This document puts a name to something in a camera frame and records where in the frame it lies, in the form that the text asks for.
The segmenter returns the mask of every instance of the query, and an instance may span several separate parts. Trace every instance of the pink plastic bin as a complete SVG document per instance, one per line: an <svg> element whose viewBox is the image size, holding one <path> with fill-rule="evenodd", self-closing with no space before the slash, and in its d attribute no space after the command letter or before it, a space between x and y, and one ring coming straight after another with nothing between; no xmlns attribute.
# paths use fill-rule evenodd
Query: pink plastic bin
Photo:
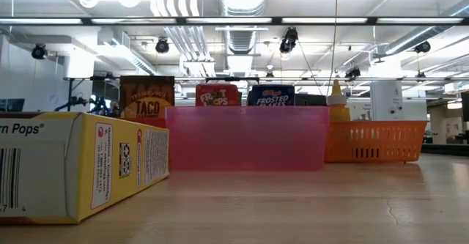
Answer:
<svg viewBox="0 0 469 244"><path fill-rule="evenodd" d="M171 170L322 168L329 110L312 106L169 107Z"/></svg>

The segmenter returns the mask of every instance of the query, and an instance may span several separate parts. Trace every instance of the orange plastic basket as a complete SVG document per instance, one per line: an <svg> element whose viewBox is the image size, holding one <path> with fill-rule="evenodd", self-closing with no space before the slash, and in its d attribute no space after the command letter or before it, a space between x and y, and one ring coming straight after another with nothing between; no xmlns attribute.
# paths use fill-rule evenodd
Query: orange plastic basket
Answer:
<svg viewBox="0 0 469 244"><path fill-rule="evenodd" d="M331 122L326 163L417 161L426 121Z"/></svg>

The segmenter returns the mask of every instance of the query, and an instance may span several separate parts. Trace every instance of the mustard bottle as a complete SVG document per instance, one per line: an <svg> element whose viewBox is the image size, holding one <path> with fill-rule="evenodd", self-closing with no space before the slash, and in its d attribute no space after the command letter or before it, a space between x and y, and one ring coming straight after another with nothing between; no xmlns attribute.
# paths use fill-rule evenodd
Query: mustard bottle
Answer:
<svg viewBox="0 0 469 244"><path fill-rule="evenodd" d="M347 97L342 94L339 81L334 80L332 94L328 96L327 102L331 122L350 121L350 110L345 107L347 104Z"/></svg>

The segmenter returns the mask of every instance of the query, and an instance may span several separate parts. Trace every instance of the barcode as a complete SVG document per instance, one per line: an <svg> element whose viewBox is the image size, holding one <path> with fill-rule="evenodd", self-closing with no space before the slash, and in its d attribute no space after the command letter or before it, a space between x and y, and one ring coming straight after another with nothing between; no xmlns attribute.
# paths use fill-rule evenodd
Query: barcode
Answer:
<svg viewBox="0 0 469 244"><path fill-rule="evenodd" d="M18 208L20 148L0 148L0 205Z"/></svg>

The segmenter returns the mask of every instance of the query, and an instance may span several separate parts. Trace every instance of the wooden table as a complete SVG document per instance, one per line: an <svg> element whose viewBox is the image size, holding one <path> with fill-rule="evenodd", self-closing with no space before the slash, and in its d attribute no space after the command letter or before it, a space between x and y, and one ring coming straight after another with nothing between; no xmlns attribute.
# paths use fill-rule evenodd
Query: wooden table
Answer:
<svg viewBox="0 0 469 244"><path fill-rule="evenodd" d="M469 158L312 173L174 172L77 226L4 226L0 243L469 243Z"/></svg>

